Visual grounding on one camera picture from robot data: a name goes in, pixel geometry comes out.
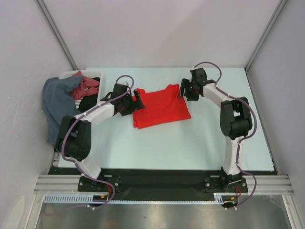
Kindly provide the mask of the red tank top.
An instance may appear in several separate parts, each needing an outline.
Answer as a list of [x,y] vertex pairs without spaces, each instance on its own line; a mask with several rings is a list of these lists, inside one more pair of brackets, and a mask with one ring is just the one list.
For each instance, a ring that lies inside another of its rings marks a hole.
[[145,108],[132,113],[134,128],[143,129],[192,118],[185,100],[178,96],[178,84],[170,84],[163,90],[149,93],[140,88],[135,90]]

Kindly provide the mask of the grey-blue tank top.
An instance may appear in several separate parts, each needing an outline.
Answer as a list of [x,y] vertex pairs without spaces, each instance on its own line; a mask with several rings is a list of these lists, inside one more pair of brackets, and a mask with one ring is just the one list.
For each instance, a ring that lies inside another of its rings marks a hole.
[[76,108],[70,92],[78,87],[81,76],[60,79],[48,79],[42,90],[42,110],[47,116],[49,136],[47,142],[56,145],[62,118],[66,115],[75,116],[81,112]]

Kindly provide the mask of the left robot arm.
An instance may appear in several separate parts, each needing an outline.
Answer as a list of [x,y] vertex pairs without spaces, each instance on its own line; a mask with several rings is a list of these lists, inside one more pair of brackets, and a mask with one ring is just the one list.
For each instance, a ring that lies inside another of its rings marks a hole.
[[105,186],[105,178],[100,176],[101,167],[90,156],[92,150],[92,129],[103,121],[120,113],[130,115],[145,106],[137,90],[125,84],[116,83],[111,92],[93,108],[80,115],[63,117],[55,148],[65,161],[73,163],[83,176],[90,177],[89,186],[99,191]]

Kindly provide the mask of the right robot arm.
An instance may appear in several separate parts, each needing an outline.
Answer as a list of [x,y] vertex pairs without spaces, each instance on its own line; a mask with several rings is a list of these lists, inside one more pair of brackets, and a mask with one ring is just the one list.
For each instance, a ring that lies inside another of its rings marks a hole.
[[179,97],[198,101],[205,97],[220,108],[220,129],[226,137],[224,164],[221,167],[220,187],[232,191],[242,180],[240,156],[243,139],[253,127],[251,109],[245,97],[236,98],[218,87],[216,81],[207,78],[203,68],[190,70],[191,79],[181,81]]

